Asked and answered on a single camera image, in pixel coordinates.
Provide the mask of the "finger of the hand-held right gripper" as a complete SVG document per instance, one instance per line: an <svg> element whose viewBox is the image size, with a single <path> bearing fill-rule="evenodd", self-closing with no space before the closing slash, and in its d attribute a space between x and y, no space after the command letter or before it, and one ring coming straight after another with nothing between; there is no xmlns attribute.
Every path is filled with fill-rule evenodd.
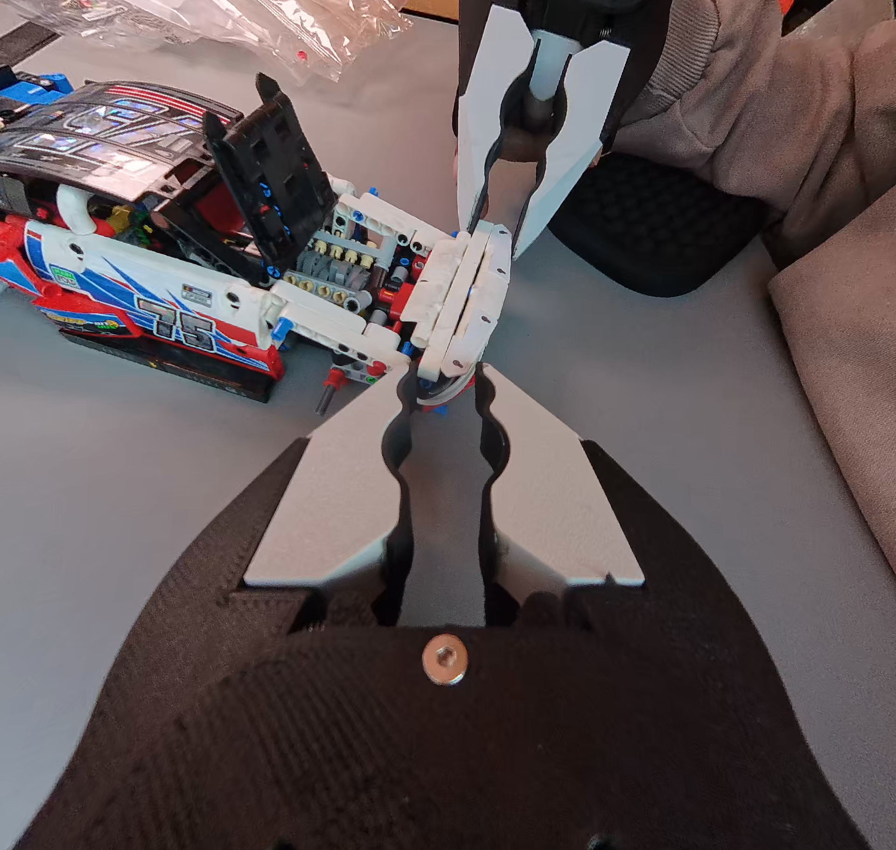
<svg viewBox="0 0 896 850"><path fill-rule="evenodd" d="M519 11L492 5L466 90L458 102L457 210L459 225L473 233L487 196L508 113L532 75L535 41Z"/></svg>
<svg viewBox="0 0 896 850"><path fill-rule="evenodd" d="M568 59L555 95L563 117L539 162L535 188L514 236L514 259L538 239L602 150L601 133L628 56L628 48L601 40Z"/></svg>

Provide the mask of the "black mesh pad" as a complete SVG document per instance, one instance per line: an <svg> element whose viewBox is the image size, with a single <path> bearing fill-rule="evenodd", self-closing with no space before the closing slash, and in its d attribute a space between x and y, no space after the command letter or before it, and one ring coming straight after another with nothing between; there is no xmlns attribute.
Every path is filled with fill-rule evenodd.
<svg viewBox="0 0 896 850"><path fill-rule="evenodd" d="M768 206L680 168L610 153L589 167L548 224L552 235L638 294L684 296L763 229Z"/></svg>

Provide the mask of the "person's right forearm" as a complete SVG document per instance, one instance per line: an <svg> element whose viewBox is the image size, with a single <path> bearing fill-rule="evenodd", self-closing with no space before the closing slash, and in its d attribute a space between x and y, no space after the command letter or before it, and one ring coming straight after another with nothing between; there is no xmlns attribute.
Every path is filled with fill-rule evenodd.
<svg viewBox="0 0 896 850"><path fill-rule="evenodd" d="M894 5L782 33L778 0L674 0L658 65L616 148L772 212L770 251L825 246L894 271Z"/></svg>

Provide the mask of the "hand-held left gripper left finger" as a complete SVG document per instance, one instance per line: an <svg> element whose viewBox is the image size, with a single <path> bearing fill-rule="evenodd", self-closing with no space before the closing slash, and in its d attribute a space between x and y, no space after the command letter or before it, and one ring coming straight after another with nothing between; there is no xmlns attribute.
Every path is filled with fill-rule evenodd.
<svg viewBox="0 0 896 850"><path fill-rule="evenodd" d="M399 620L414 553L409 488L417 367L400 365L331 415L308 442L243 581L327 600L357 592L379 624Z"/></svg>

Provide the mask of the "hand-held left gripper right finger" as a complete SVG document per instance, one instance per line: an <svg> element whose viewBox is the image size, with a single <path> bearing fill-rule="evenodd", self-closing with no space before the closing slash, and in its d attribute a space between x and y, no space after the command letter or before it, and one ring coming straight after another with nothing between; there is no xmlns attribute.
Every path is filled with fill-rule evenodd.
<svg viewBox="0 0 896 850"><path fill-rule="evenodd" d="M587 442L488 363L477 366L477 413L492 470L478 534L487 626L511 625L539 593L643 587Z"/></svg>

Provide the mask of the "white brick panel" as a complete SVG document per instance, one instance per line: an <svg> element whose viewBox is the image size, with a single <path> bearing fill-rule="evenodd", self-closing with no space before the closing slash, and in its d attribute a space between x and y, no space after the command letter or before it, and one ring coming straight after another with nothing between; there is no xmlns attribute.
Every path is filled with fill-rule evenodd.
<svg viewBox="0 0 896 850"><path fill-rule="evenodd" d="M511 234L502 225L482 220L472 234L434 245L400 316L422 352L422 379L472 374L497 327L510 272Z"/></svg>

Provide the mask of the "person's beige jacket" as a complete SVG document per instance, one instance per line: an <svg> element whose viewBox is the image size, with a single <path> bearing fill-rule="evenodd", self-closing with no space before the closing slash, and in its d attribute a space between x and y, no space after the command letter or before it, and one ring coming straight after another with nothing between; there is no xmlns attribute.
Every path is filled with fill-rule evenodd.
<svg viewBox="0 0 896 850"><path fill-rule="evenodd" d="M895 567L895 190L770 283L835 461Z"/></svg>

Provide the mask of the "toy brick race car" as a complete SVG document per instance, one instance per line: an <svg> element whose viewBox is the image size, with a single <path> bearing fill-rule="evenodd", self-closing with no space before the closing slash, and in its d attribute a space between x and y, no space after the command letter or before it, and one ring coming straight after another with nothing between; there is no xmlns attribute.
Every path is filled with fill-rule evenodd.
<svg viewBox="0 0 896 850"><path fill-rule="evenodd" d="M268 401L295 340L317 406L418 363L401 311L455 238L327 173L263 73L245 115L188 91L2 65L1 278L69 340ZM440 408L469 377L418 376Z"/></svg>

